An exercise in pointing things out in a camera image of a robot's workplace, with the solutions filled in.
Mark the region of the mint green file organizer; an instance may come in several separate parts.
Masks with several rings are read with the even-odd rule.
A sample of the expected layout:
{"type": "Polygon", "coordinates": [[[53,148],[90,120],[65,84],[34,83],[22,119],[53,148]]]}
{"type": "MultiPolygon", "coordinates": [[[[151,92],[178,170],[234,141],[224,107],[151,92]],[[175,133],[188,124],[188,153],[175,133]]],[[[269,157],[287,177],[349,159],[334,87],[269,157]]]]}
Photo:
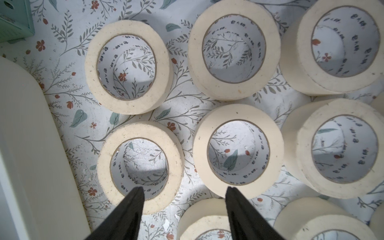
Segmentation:
{"type": "Polygon", "coordinates": [[[29,0],[1,0],[0,34],[1,43],[35,34],[29,0]]]}

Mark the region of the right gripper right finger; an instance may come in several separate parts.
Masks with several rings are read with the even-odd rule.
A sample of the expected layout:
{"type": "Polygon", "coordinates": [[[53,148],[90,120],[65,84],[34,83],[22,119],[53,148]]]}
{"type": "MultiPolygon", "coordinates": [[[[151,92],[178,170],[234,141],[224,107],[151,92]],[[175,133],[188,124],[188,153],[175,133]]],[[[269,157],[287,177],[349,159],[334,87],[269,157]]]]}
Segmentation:
{"type": "Polygon", "coordinates": [[[237,188],[227,188],[225,202],[234,240],[284,240],[237,188]]]}

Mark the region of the cream masking tape roll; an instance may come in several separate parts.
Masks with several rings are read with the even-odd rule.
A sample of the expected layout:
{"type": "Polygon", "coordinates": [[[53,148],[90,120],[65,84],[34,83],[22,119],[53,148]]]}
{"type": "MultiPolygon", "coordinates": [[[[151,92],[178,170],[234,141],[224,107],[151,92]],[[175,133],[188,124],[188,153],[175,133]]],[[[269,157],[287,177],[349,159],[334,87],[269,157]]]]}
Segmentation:
{"type": "Polygon", "coordinates": [[[194,137],[198,174],[221,197],[228,187],[238,188],[247,199],[261,195],[278,179],[283,156],[279,127],[249,105],[230,104],[210,111],[194,137]]]}
{"type": "Polygon", "coordinates": [[[322,195],[360,197],[384,179],[384,118],[367,104],[304,105],[289,114],[282,134],[288,172],[322,195]]]}
{"type": "Polygon", "coordinates": [[[106,25],[91,40],[85,73],[91,92],[105,108],[139,115],[166,100],[174,70],[155,30],[139,21],[122,20],[106,25]]]}
{"type": "Polygon", "coordinates": [[[117,129],[106,140],[97,163],[99,183],[113,205],[134,187],[143,187],[143,213],[165,209],[176,197],[184,171],[183,148],[176,135],[155,122],[117,129]]]}
{"type": "Polygon", "coordinates": [[[301,198],[277,216],[274,229],[286,240],[375,240],[372,230],[321,198],[301,198]]]}
{"type": "Polygon", "coordinates": [[[349,93],[384,73],[380,1],[317,1],[282,39],[280,69],[309,96],[349,93]]]}
{"type": "Polygon", "coordinates": [[[373,97],[371,107],[384,116],[384,92],[381,92],[377,96],[373,97]]]}
{"type": "Polygon", "coordinates": [[[196,20],[188,61],[194,84],[208,97],[235,101],[258,92],[274,75],[281,38],[270,13],[250,1],[220,1],[196,20]]]}
{"type": "Polygon", "coordinates": [[[384,240],[384,204],[381,204],[372,215],[370,229],[378,240],[384,240]]]}
{"type": "Polygon", "coordinates": [[[189,207],[179,221],[177,239],[231,240],[225,200],[206,199],[189,207]]]}

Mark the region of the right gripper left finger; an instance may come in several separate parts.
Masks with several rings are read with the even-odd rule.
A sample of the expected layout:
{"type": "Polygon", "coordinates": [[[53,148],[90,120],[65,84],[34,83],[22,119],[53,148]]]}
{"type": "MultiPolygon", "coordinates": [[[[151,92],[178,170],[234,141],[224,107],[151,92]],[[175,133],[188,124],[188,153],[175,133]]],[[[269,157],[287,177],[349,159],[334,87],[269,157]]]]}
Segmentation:
{"type": "Polygon", "coordinates": [[[87,240],[137,240],[145,203],[142,187],[133,188],[87,240]]]}

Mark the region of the floral table mat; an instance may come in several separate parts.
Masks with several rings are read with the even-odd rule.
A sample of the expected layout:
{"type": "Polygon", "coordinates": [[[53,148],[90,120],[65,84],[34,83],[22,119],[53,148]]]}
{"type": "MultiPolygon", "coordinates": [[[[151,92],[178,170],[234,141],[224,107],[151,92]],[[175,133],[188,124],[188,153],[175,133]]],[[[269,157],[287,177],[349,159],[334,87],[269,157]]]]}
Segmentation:
{"type": "MultiPolygon", "coordinates": [[[[187,50],[190,30],[197,17],[216,1],[30,1],[35,35],[18,42],[2,43],[4,58],[25,68],[40,85],[73,169],[91,229],[114,209],[100,191],[96,164],[105,139],[119,126],[138,121],[155,121],[170,127],[185,154],[184,177],[175,201],[165,210],[143,216],[139,240],[176,240],[182,214],[197,201],[219,198],[201,181],[192,156],[193,136],[198,120],[225,103],[209,99],[193,85],[187,50]],[[174,61],[171,92],[158,109],[141,116],[114,114],[102,107],[90,92],[84,63],[89,43],[106,24],[117,20],[147,22],[158,32],[174,61]]],[[[280,35],[316,1],[252,1],[273,17],[280,35]]],[[[277,70],[266,89],[239,101],[265,111],[281,127],[295,108],[313,102],[293,90],[277,70]]],[[[274,224],[291,201],[317,197],[318,193],[299,182],[285,168],[279,180],[265,193],[251,200],[274,224]]],[[[337,200],[320,195],[361,221],[369,224],[376,208],[384,203],[384,183],[368,195],[337,200]]]]}

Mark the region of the white plastic storage box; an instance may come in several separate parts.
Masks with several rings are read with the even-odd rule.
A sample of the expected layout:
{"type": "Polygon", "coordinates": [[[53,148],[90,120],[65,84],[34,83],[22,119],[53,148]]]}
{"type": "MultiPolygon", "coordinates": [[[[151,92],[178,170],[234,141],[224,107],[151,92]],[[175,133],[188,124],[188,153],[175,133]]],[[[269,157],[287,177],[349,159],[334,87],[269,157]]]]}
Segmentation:
{"type": "Polygon", "coordinates": [[[1,58],[1,239],[83,240],[90,232],[39,84],[1,58]]]}

